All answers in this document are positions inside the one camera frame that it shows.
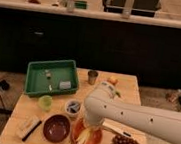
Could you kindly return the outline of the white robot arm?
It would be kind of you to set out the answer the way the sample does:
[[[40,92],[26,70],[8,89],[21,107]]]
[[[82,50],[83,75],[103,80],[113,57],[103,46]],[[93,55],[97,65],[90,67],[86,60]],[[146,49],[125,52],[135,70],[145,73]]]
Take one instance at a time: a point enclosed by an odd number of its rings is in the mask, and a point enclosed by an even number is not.
[[[181,144],[181,112],[139,106],[115,99],[117,89],[102,81],[84,99],[85,120],[100,126],[107,118],[151,134],[172,144]]]

